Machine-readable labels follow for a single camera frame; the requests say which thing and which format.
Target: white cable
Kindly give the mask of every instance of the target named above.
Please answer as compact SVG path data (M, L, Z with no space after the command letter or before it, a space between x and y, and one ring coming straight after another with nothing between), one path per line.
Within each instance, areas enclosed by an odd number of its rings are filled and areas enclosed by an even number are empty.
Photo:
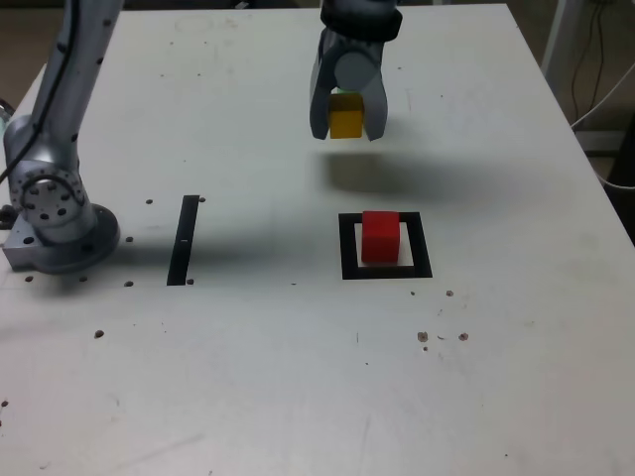
M624 75L622 76L622 78L617 81L617 83L613 86L613 88L608 91L608 93L604 96L604 98L599 101L597 104L595 104L595 107L593 107L590 111L588 111L586 114L584 114L582 117L580 117L579 119L577 119L573 124L571 124L571 128L574 128L576 125L578 125L580 122L582 122L584 119L586 119L588 116L590 116L593 112L595 112L595 110L601 106L606 99L608 99L611 94L613 94L613 92L615 92L617 90L617 88L622 84L622 82L624 82L624 80L628 77L628 75L633 72L633 69L635 69L635 62L633 63L633 65L631 67L628 68L628 71L626 71L624 73ZM603 184L610 186L611 188L616 188L618 190L635 190L635 186L624 186L624 185L616 185L615 183L611 183L610 181L604 179L603 177L600 176L600 174L595 173L595 175L597 176L597 178L599 179L599 181L601 181Z
M598 173L595 173L595 174L597 175L597 178L599 179L599 181L601 181L605 185L608 185L612 188L617 188L618 190L635 190L635 186L616 185L615 183L611 183L610 181L607 181L600 174Z
M595 104L595 107L593 107L590 111L588 111L586 114L584 114L578 120L576 120L573 124L571 124L571 128L575 127L577 124L579 124L584 119L586 119L588 116L590 116L593 112L595 112L595 109L597 109L599 106L601 106L604 103L604 101L606 101L606 99L608 99L611 96L611 94L613 94L615 92L615 90L622 84L622 82L624 82L624 79L626 79L628 77L628 75L631 72L633 72L633 69L635 69L635 62L633 63L633 65L631 67L628 68L628 71L626 71L626 73L622 76L622 78L619 81L617 81L617 84L615 84L613 86L613 89L608 91L608 93L604 96L604 98L601 101L599 101L597 104Z

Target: yellow cube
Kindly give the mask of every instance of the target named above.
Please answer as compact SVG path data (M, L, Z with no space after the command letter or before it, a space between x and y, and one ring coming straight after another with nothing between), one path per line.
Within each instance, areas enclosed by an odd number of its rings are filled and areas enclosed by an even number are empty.
M332 94L328 102L331 139L360 138L364 123L364 101L357 93Z

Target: red cube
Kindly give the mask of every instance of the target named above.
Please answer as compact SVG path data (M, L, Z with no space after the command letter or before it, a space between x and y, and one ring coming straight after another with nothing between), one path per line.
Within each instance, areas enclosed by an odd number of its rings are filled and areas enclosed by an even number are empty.
M361 261L367 264L399 260L399 213L364 211L361 217Z

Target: floor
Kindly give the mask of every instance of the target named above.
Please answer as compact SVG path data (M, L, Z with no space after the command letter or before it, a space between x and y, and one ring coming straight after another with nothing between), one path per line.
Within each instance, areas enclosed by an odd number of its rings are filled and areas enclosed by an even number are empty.
M296 0L301 7L312 7L318 0ZM422 3L420 0L404 4ZM483 3L455 0L455 4ZM547 44L551 22L558 0L508 0L506 2L518 22L532 53L540 62ZM593 5L589 2L583 12L571 59L570 75L588 37L588 24ZM62 22L58 9L0 9L0 97L16 107L49 55L51 43ZM630 0L615 0L603 15L606 61L599 87L605 94L635 60L635 5ZM595 42L577 80L577 96L585 111L592 96L599 67L600 52ZM572 121L571 80L568 78L557 94L568 120ZM635 74L607 101L584 127L594 130L625 129L635 111Z

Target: black square marker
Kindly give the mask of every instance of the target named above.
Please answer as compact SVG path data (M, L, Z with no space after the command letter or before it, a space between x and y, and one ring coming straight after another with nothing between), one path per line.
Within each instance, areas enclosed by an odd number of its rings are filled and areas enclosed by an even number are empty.
M360 267L357 262L355 224L361 223L361 215L361 213L339 214L339 252L343 280L405 280L433 276L424 227L417 211L399 213L399 221L406 223L408 228L413 266Z

